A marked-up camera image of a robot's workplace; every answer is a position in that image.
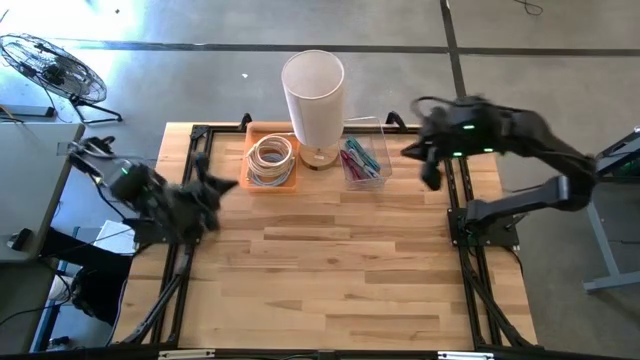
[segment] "fan guard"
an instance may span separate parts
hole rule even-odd
[[[104,81],[62,48],[35,36],[0,36],[0,53],[19,73],[66,99],[95,104],[107,98]]]

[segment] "table lamp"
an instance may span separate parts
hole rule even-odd
[[[308,50],[291,57],[282,70],[293,131],[300,141],[298,158],[323,170],[338,158],[343,130],[344,66],[333,54]]]

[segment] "orange tray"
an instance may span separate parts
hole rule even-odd
[[[289,178],[279,186],[258,186],[247,176],[249,172],[249,164],[246,155],[251,147],[260,141],[263,137],[275,133],[292,133],[292,135],[282,135],[291,142],[293,146],[293,156],[295,164]],[[240,170],[240,186],[253,193],[289,193],[296,190],[296,177],[298,172],[298,149],[300,142],[293,135],[293,126],[289,122],[251,122],[247,125],[247,135],[244,140],[244,157],[242,158],[242,168]]]

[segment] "electric fan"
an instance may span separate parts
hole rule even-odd
[[[41,86],[68,99],[83,124],[122,121],[117,112],[96,106],[107,98],[107,87],[98,74],[82,61],[62,48],[35,36],[0,36],[0,53],[6,62],[20,74]],[[115,118],[86,120],[78,106],[88,106]]]

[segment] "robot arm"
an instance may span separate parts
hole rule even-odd
[[[72,145],[71,164],[99,177],[113,197],[140,214],[126,219],[140,242],[197,243],[205,230],[219,228],[220,197],[237,185],[207,174],[208,158],[195,160],[198,179],[185,186],[169,184],[153,169],[115,155],[113,137],[87,138]]]
[[[418,108],[424,100],[449,107],[435,107],[425,116]],[[493,202],[470,201],[468,226],[482,228],[500,217],[545,207],[576,211],[589,203],[596,182],[595,160],[554,136],[537,113],[493,105],[474,96],[455,102],[419,98],[412,103],[412,110],[422,119],[422,129],[418,141],[405,148],[402,155],[424,161],[422,180],[432,190],[440,188],[440,161],[491,152],[536,157],[562,174],[526,193]]]

